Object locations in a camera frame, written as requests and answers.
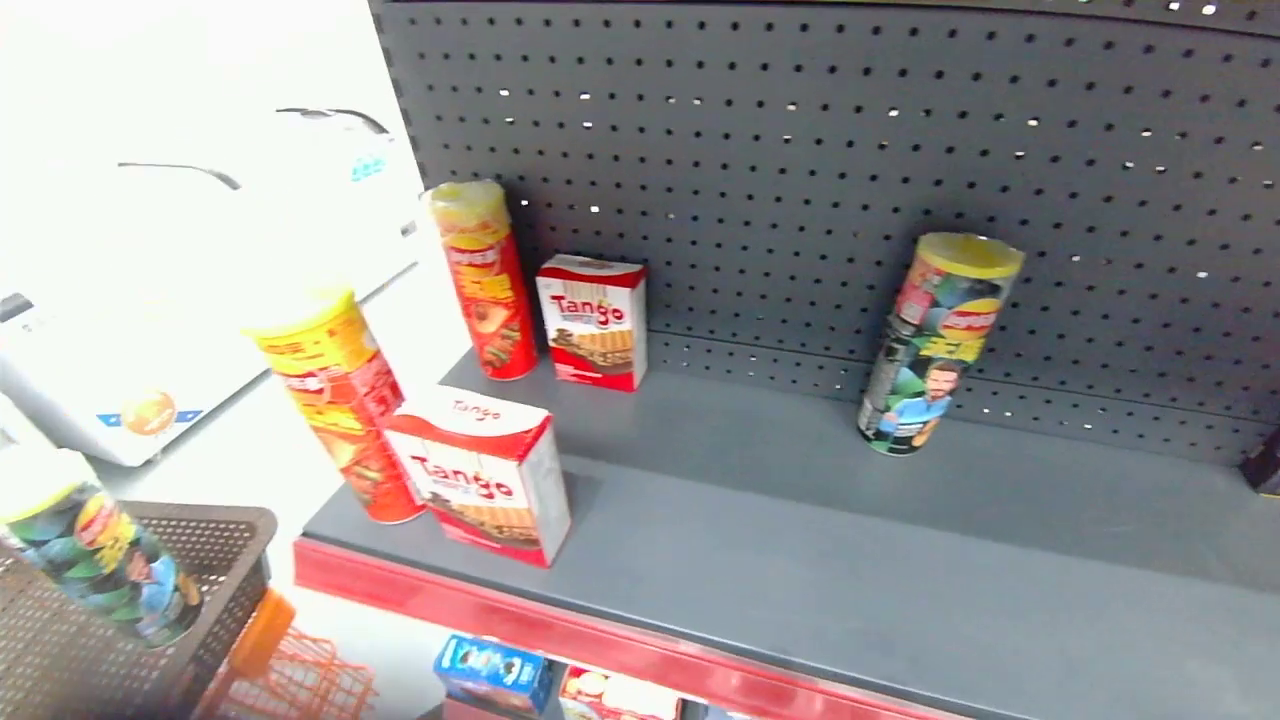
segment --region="blue snack box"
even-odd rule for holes
[[[552,694],[550,662],[531,652],[466,635],[452,635],[433,667],[445,691],[536,717]]]

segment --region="red shelf edge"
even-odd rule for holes
[[[460,633],[613,670],[771,720],[947,720],[925,708],[300,537],[296,583]]]

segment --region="white wall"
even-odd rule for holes
[[[284,106],[370,114],[421,191],[362,0],[0,1],[0,259],[101,237],[119,160],[270,152],[255,123]]]

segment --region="green chips canister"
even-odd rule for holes
[[[8,530],[0,542],[146,646],[173,643],[200,618],[195,578],[108,495],[78,452],[0,452],[0,523]]]
[[[874,450],[911,455],[928,442],[982,355],[1023,259],[975,234],[920,237],[858,413]]]

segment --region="orange wire basket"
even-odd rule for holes
[[[337,647],[293,628],[293,605],[268,588],[210,685],[197,717],[362,720],[372,716],[374,674]]]

